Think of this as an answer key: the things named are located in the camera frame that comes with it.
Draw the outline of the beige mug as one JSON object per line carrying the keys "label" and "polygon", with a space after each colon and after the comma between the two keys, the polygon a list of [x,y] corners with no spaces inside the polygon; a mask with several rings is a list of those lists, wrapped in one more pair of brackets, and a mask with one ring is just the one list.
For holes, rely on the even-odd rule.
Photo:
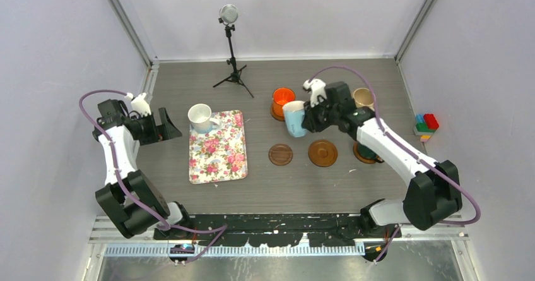
{"label": "beige mug", "polygon": [[368,107],[374,111],[374,97],[372,92],[367,88],[357,88],[353,91],[352,97],[357,107]]}

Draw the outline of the orange mug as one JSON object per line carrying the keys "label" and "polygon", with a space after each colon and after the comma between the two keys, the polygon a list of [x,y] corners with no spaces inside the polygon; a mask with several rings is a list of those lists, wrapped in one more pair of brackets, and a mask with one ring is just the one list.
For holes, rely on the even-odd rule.
{"label": "orange mug", "polygon": [[287,87],[277,88],[272,94],[271,111],[274,115],[283,117],[283,106],[295,100],[295,93]]}

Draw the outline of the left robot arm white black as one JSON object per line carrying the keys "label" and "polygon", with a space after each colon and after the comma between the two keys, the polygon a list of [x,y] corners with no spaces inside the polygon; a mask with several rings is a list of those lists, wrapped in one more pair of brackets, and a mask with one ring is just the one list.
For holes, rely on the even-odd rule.
{"label": "left robot arm white black", "polygon": [[187,239],[194,224],[180,203],[166,202],[163,195],[137,168],[135,144],[149,145],[179,138],[182,133],[170,120],[167,110],[159,108],[161,124],[154,115],[142,114],[140,109],[129,116],[122,100],[108,99],[98,104],[93,137],[105,154],[107,175],[105,185],[95,193],[97,203],[127,239],[155,226],[169,231],[178,239]]}

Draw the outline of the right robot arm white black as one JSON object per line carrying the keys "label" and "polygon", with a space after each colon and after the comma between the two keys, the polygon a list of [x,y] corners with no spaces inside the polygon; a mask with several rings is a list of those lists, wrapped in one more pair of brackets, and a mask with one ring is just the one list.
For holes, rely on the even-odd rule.
{"label": "right robot arm white black", "polygon": [[462,208],[459,173],[451,161],[437,162],[421,153],[375,111],[357,107],[344,82],[307,80],[303,89],[310,95],[304,103],[303,128],[317,133],[337,126],[392,167],[407,186],[403,200],[378,200],[361,209],[360,228],[366,236],[376,237],[390,224],[427,230]]}

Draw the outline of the glossy brown wooden coaster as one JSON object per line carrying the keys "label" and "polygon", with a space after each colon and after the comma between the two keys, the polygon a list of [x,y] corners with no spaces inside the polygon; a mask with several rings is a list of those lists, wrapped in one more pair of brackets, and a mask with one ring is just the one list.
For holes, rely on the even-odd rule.
{"label": "glossy brown wooden coaster", "polygon": [[271,104],[271,106],[270,106],[270,113],[271,113],[271,116],[272,116],[275,120],[277,120],[277,121],[281,121],[281,122],[284,122],[284,121],[285,121],[284,116],[280,116],[280,115],[278,115],[278,114],[275,112],[273,104]]}

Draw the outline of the floral serving tray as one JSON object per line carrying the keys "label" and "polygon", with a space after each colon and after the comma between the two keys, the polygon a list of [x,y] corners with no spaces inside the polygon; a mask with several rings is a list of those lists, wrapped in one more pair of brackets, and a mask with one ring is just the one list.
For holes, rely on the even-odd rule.
{"label": "floral serving tray", "polygon": [[247,152],[242,111],[215,112],[219,128],[209,133],[189,131],[189,181],[206,184],[247,177]]}

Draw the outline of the matte brown wooden coaster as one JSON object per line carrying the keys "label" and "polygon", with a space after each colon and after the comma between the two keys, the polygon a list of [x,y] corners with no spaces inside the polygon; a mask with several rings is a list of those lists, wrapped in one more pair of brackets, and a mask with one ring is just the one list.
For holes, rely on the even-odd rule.
{"label": "matte brown wooden coaster", "polygon": [[337,161],[338,149],[328,140],[315,140],[309,145],[308,156],[314,165],[329,167]]}

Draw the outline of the dark walnut small coaster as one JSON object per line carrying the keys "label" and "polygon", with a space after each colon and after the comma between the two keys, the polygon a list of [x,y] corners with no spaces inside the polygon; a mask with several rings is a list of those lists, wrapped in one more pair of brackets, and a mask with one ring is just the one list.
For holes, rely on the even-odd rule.
{"label": "dark walnut small coaster", "polygon": [[270,162],[277,166],[284,166],[293,159],[293,150],[287,144],[275,144],[268,151]]}

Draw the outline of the light blue white mug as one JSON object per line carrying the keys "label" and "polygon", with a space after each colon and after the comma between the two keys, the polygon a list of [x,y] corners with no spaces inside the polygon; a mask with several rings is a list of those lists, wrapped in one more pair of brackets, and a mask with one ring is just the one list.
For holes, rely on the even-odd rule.
{"label": "light blue white mug", "polygon": [[294,100],[283,106],[283,115],[286,128],[294,138],[301,138],[307,134],[307,130],[302,126],[305,109],[304,101]]}

